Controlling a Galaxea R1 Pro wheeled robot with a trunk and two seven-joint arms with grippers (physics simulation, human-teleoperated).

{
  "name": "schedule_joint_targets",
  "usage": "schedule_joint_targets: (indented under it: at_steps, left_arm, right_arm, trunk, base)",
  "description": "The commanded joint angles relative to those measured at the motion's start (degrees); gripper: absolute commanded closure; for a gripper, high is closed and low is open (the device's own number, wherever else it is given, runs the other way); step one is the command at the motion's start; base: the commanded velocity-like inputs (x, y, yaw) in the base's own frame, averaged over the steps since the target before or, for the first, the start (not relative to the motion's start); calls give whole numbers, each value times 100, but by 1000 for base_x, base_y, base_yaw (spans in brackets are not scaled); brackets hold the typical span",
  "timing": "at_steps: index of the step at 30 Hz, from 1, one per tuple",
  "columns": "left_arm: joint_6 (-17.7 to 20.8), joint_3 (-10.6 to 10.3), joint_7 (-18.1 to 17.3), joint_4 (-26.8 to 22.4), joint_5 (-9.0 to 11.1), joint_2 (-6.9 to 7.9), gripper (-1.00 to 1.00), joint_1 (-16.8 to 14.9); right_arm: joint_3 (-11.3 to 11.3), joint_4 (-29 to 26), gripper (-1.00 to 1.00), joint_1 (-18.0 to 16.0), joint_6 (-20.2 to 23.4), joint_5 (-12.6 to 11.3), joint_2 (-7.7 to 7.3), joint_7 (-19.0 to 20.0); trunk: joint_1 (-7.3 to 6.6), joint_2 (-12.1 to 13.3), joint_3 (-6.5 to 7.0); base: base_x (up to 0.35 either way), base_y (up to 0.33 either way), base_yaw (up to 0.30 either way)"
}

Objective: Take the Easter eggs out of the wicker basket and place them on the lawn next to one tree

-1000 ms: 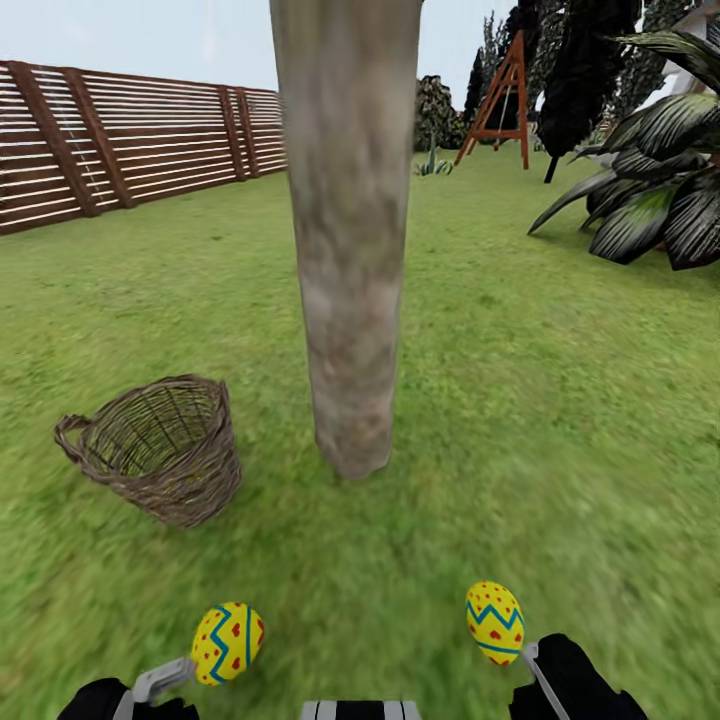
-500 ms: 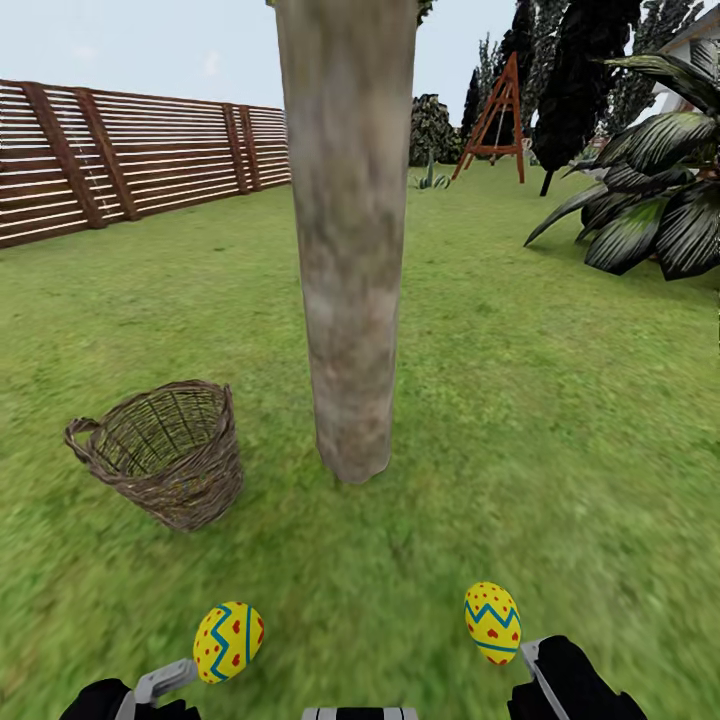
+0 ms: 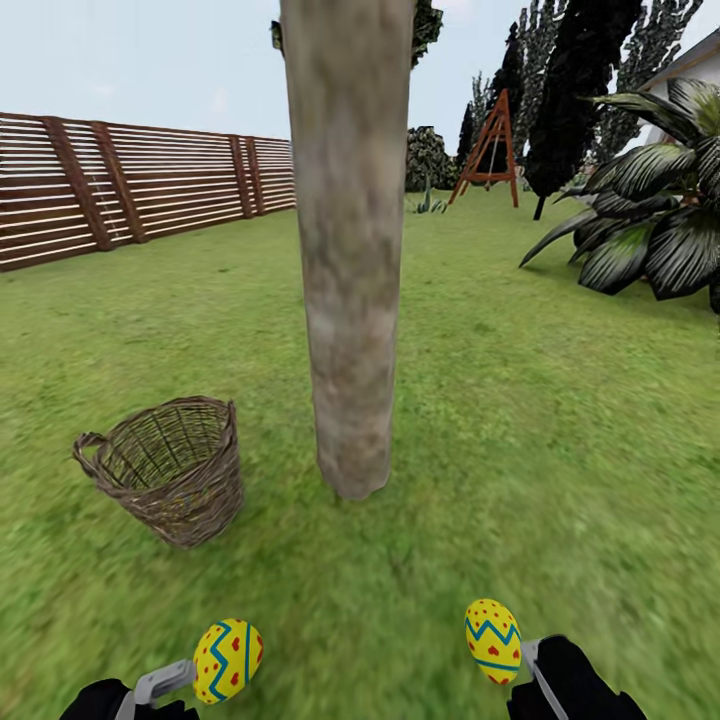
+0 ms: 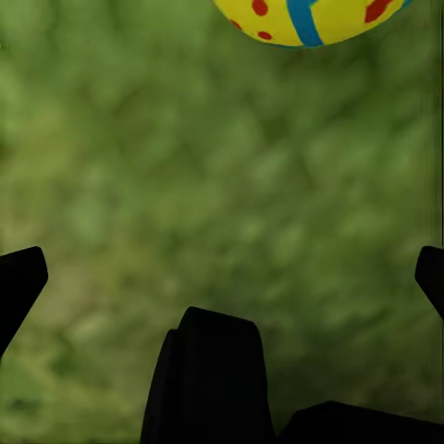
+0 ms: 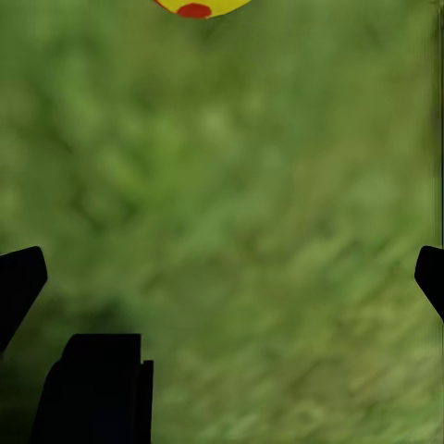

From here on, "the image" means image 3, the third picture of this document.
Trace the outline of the wicker basket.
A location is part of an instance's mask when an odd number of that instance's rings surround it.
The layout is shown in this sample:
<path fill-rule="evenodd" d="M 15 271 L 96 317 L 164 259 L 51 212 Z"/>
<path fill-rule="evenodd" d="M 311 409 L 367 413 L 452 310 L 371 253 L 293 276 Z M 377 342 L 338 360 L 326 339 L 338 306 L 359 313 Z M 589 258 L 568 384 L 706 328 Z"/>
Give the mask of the wicker basket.
<path fill-rule="evenodd" d="M 125 476 L 117 474 L 109 464 L 105 464 L 103 458 L 108 454 L 110 446 L 118 438 L 124 438 L 122 430 L 105 436 L 93 432 L 79 433 L 77 441 L 73 443 L 73 459 L 79 461 L 82 470 L 95 481 L 99 491 L 115 499 L 129 515 L 139 519 L 151 533 L 159 537 L 161 543 L 183 549 L 219 537 L 245 502 L 235 400 L 223 403 L 221 399 L 209 396 L 179 397 L 163 405 L 143 409 L 121 422 L 124 428 L 132 431 L 134 422 L 164 409 L 174 411 L 188 407 L 198 409 L 200 406 L 224 413 L 223 426 L 218 430 L 219 440 L 208 439 L 205 442 L 206 448 L 214 452 L 178 478 L 158 484 L 157 489 L 145 481 L 132 463 L 128 464 Z M 82 449 L 95 445 L 100 447 L 89 460 L 83 455 Z M 134 478 L 142 487 L 132 488 Z M 188 482 L 192 486 L 190 490 L 186 490 Z M 184 500 L 174 504 L 174 500 L 180 496 L 184 496 Z"/>

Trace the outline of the easter egg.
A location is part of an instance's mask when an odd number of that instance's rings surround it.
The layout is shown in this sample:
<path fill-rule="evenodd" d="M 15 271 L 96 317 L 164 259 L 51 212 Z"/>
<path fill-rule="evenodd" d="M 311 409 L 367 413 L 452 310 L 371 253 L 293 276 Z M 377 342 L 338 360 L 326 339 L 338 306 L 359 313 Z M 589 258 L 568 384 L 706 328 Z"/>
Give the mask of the easter egg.
<path fill-rule="evenodd" d="M 190 490 L 190 482 L 186 490 Z M 176 498 L 174 504 L 182 502 Z M 481 671 L 497 685 L 513 681 L 521 663 L 521 631 L 512 613 L 493 599 L 473 601 L 465 613 L 465 633 Z"/>
<path fill-rule="evenodd" d="M 253 625 L 240 619 L 215 623 L 201 637 L 193 656 L 197 697 L 206 704 L 231 699 L 256 673 L 262 655 L 263 640 Z"/>

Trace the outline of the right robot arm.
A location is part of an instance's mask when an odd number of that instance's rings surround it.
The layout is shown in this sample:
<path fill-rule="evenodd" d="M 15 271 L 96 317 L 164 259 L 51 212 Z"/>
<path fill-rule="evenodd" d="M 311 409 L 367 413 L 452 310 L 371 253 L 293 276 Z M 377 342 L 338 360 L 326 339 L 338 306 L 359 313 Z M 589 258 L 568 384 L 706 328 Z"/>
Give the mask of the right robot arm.
<path fill-rule="evenodd" d="M 628 693 L 615 695 L 566 635 L 519 647 L 531 683 L 513 687 L 511 720 L 647 720 Z"/>

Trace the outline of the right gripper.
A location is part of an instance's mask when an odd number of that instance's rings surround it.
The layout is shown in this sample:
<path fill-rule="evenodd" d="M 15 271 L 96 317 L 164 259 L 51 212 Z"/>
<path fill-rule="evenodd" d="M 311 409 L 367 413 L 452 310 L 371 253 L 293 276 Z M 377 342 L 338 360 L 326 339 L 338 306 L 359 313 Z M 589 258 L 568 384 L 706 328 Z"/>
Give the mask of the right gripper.
<path fill-rule="evenodd" d="M 559 720 L 544 698 L 537 679 L 513 687 L 507 707 L 511 720 Z"/>

